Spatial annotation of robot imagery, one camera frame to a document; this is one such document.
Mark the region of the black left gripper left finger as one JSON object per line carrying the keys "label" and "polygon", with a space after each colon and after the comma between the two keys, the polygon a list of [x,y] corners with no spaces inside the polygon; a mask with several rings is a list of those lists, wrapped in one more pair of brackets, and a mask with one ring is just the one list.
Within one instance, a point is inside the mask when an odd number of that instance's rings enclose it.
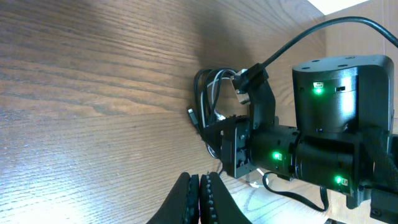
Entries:
{"label": "black left gripper left finger", "polygon": [[148,224],[198,224],[199,177],[180,174],[166,199]]}

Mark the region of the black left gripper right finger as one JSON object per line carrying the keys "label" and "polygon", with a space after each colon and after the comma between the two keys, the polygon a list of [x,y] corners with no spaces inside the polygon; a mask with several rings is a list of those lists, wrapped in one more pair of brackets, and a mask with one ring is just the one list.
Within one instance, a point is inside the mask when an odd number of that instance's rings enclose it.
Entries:
{"label": "black left gripper right finger", "polygon": [[202,224],[251,224],[216,172],[203,174],[200,179],[200,221]]}

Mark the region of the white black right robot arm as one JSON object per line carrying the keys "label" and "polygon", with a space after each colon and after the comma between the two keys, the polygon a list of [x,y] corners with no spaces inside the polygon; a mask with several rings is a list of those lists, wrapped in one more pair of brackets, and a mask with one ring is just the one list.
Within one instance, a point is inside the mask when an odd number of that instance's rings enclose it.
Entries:
{"label": "white black right robot arm", "polygon": [[203,140],[226,173],[256,168],[346,196],[354,209],[369,200],[370,216],[397,222],[397,136],[394,64],[385,55],[310,60],[292,70],[296,126],[279,124],[265,66],[231,77],[249,114],[209,120]]}

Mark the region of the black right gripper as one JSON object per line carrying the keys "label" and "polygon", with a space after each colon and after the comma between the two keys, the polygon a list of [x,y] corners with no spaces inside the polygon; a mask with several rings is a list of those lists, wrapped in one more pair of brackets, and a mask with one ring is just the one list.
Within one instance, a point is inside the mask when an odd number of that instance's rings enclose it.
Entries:
{"label": "black right gripper", "polygon": [[264,129],[275,125],[275,97],[267,81],[265,66],[257,63],[243,76],[242,89],[247,91],[250,99],[249,114],[215,121],[215,110],[212,109],[202,134],[224,171],[235,179],[257,168],[251,141]]}

